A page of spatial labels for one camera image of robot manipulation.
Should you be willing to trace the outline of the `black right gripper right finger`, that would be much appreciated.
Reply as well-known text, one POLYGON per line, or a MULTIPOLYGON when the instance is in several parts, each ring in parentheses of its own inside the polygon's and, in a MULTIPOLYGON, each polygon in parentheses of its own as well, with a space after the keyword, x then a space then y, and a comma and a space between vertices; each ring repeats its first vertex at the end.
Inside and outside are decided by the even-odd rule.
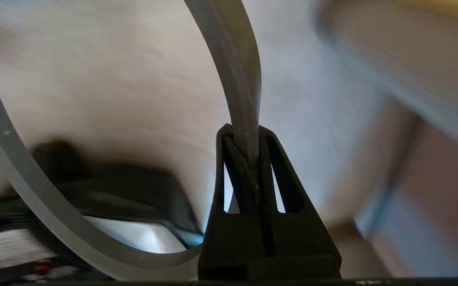
POLYGON ((259 147, 256 204, 265 254, 249 263, 249 278, 340 278, 342 257, 270 129, 259 128, 259 147))

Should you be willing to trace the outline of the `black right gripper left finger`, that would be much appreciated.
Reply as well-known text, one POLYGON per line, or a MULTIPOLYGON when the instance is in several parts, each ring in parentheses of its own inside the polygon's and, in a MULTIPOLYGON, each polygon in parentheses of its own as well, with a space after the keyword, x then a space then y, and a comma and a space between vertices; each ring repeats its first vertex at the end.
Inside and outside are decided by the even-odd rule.
POLYGON ((253 168, 234 142, 231 125, 216 138, 216 178, 202 251, 200 280, 270 280, 272 175, 266 128, 258 131, 253 168))

